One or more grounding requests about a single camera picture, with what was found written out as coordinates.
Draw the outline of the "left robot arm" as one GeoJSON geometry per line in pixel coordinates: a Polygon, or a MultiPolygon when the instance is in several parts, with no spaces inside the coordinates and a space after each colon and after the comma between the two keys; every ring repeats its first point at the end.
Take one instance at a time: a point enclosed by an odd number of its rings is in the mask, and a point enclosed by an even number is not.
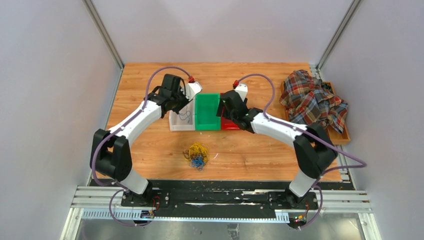
{"type": "Polygon", "coordinates": [[[133,167],[131,146],[155,121],[168,112],[179,113],[203,90],[191,78],[188,83],[173,74],[165,74],[161,85],[148,92],[139,107],[119,124],[93,135],[89,166],[93,174],[110,177],[122,187],[131,201],[142,207],[153,201],[153,184],[133,167]]]}

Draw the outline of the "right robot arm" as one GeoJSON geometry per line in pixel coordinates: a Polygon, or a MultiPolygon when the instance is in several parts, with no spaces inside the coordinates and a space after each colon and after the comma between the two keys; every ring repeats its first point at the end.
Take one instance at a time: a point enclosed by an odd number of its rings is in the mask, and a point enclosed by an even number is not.
{"type": "Polygon", "coordinates": [[[266,115],[262,109],[247,107],[238,92],[230,90],[220,95],[218,117],[232,121],[239,129],[279,140],[292,147],[299,170],[285,190],[286,203],[294,209],[306,202],[306,195],[338,153],[324,128],[290,123],[266,115]]]}

